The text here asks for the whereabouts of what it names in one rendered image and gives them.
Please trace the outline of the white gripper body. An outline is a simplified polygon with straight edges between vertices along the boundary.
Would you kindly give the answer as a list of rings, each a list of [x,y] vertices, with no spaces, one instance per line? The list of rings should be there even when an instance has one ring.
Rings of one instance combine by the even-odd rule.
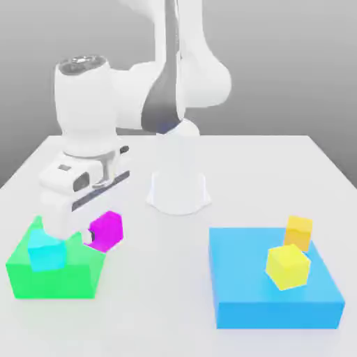
[[[72,182],[76,191],[42,186],[40,215],[47,234],[66,240],[73,234],[88,229],[91,222],[115,209],[117,188],[128,179],[128,170],[120,173],[109,184],[94,188],[90,175],[84,172]]]

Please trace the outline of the small magenta cube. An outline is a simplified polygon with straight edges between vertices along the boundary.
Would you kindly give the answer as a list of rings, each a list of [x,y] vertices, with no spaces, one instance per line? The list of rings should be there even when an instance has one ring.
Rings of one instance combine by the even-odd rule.
[[[107,253],[123,239],[122,217],[117,212],[107,211],[89,225],[92,241],[87,246]]]

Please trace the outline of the small cyan cube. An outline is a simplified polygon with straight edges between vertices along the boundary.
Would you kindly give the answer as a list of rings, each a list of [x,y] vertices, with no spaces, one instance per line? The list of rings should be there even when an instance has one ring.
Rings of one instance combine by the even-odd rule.
[[[27,245],[33,271],[51,271],[66,265],[67,250],[64,240],[54,238],[44,229],[34,229]]]

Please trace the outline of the small yellow cube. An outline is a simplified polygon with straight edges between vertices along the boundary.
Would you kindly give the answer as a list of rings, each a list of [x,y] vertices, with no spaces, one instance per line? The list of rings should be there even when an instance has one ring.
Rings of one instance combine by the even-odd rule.
[[[294,289],[307,284],[310,259],[294,244],[268,250],[266,274],[280,290]]]

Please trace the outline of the small orange cube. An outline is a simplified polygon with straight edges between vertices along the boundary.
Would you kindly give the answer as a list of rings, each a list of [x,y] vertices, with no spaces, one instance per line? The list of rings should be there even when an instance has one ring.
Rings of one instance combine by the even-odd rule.
[[[310,247],[312,220],[296,215],[290,215],[284,235],[284,245],[296,245],[301,251],[307,252]]]

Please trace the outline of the large green box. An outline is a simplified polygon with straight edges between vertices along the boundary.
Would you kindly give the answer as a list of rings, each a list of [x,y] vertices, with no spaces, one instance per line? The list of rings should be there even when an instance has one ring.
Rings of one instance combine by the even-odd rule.
[[[94,298],[105,261],[105,253],[82,243],[79,232],[66,241],[67,263],[59,270],[35,272],[27,244],[34,229],[42,229],[37,215],[6,262],[16,298]]]

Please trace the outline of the large blue box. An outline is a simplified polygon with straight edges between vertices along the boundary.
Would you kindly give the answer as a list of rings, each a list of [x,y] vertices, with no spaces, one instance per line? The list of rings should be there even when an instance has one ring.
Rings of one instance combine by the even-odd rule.
[[[216,326],[334,329],[344,298],[315,244],[307,284],[280,291],[265,272],[268,251],[282,244],[281,227],[211,227],[209,264]]]

